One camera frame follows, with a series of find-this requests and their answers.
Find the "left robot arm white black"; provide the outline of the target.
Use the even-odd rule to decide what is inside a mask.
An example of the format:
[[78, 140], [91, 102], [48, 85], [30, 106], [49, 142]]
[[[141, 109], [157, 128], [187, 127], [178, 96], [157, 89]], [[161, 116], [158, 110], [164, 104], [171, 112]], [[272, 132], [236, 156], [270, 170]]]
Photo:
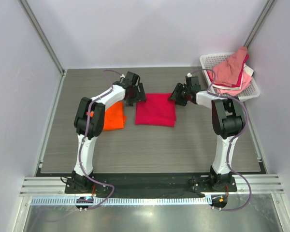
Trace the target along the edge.
[[103, 93], [80, 100], [74, 119], [78, 138], [77, 161], [71, 178], [67, 180], [66, 193], [88, 193], [93, 189], [93, 154], [97, 139], [103, 131], [105, 112], [122, 100], [128, 105], [145, 101], [145, 91], [140, 80], [140, 76], [132, 72], [121, 74], [120, 79]]

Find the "crimson red t shirt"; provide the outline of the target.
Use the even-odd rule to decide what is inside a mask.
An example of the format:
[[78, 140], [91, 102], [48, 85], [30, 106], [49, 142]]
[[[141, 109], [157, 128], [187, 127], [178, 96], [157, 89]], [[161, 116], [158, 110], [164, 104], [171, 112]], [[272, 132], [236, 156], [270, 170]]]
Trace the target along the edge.
[[146, 101], [136, 104], [135, 124], [174, 127], [175, 102], [168, 100], [171, 93], [147, 93]]

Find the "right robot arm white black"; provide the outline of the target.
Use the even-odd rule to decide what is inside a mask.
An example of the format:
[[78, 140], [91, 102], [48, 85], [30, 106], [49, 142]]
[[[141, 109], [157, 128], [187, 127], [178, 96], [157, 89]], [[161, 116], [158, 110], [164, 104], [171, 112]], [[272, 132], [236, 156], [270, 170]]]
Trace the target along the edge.
[[243, 105], [235, 98], [202, 90], [199, 78], [190, 73], [186, 83], [178, 83], [168, 100], [185, 106], [188, 102], [211, 110], [212, 127], [217, 136], [215, 159], [205, 181], [213, 191], [224, 190], [232, 181], [232, 157], [235, 144], [246, 125]]

